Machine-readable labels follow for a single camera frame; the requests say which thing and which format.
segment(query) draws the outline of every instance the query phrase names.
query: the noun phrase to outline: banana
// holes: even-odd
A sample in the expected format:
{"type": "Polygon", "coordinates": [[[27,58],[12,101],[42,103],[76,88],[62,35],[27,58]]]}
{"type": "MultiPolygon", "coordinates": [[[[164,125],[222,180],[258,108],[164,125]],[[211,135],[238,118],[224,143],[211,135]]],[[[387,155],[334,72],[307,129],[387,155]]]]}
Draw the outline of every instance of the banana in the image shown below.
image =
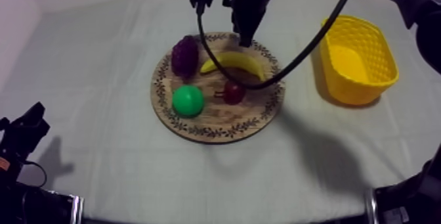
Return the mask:
{"type": "MultiPolygon", "coordinates": [[[[245,70],[255,76],[261,81],[265,81],[265,75],[263,74],[263,67],[254,58],[245,53],[226,52],[216,55],[217,60],[224,67],[239,68],[245,70]]],[[[217,70],[215,63],[209,59],[205,61],[201,67],[200,73],[208,73],[213,70],[217,70]]]]}

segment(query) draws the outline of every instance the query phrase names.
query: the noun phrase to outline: plastic basket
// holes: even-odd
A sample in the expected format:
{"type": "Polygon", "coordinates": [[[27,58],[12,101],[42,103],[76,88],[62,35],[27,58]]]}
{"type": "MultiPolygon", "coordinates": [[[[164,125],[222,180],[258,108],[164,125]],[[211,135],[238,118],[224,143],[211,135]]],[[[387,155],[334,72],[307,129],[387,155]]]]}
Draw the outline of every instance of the plastic basket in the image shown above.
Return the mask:
{"type": "Polygon", "coordinates": [[[329,94],[343,103],[370,103],[398,80],[386,39],[368,21],[339,16],[320,43],[320,53],[329,94]]]}

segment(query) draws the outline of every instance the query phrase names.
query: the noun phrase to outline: purple grapes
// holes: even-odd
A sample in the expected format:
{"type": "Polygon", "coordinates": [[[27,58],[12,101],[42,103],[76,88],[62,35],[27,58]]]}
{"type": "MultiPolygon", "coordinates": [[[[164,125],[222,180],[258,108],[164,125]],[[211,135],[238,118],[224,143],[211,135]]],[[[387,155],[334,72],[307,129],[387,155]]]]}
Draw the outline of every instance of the purple grapes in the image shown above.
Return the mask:
{"type": "Polygon", "coordinates": [[[171,70],[183,79],[191,78],[198,69],[199,51],[191,35],[182,38],[171,52],[171,70]]]}

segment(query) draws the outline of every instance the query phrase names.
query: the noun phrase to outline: wooden plate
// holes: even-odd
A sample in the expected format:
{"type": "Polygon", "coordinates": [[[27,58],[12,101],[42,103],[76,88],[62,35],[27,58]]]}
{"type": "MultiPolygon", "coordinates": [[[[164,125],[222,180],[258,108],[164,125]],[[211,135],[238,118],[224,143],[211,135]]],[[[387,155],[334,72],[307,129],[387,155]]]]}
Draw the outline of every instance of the wooden plate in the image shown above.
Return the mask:
{"type": "MultiPolygon", "coordinates": [[[[279,72],[278,61],[261,44],[253,41],[250,48],[238,46],[238,36],[232,33],[208,33],[205,35],[211,50],[216,53],[239,51],[258,60],[269,79],[279,72]]],[[[243,101],[228,105],[215,98],[216,91],[222,91],[226,78],[219,72],[200,74],[200,66],[208,55],[199,44],[199,68],[189,81],[182,81],[171,71],[171,50],[157,64],[152,77],[150,97],[158,118],[171,131],[188,140],[205,144],[233,143],[256,134],[277,114],[285,95],[283,82],[258,91],[247,91],[243,101]],[[184,84],[192,84],[202,90],[205,107],[196,118],[181,118],[172,109],[173,91],[184,84]]],[[[257,83],[258,78],[239,69],[228,69],[245,82],[257,83]]]]}

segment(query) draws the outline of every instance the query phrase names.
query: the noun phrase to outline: white tablecloth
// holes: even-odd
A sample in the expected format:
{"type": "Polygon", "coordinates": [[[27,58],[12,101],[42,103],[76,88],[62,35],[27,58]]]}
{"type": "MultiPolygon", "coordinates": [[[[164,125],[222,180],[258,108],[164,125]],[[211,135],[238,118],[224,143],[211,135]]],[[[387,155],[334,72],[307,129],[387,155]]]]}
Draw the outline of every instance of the white tablecloth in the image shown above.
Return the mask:
{"type": "MultiPolygon", "coordinates": [[[[336,2],[271,0],[255,39],[285,66],[336,2]]],[[[84,196],[88,217],[302,223],[362,213],[364,190],[409,177],[434,154],[441,77],[394,3],[350,0],[343,12],[378,25],[400,68],[367,108],[325,101],[309,57],[286,77],[282,113],[260,133],[226,146],[185,141],[154,114],[150,79],[167,50],[198,32],[195,11],[188,0],[118,0],[46,14],[0,94],[0,115],[45,105],[51,130],[30,160],[47,170],[46,188],[84,196]]],[[[208,32],[232,29],[221,0],[203,20],[208,32]]],[[[41,176],[26,168],[22,180],[41,176]]]]}

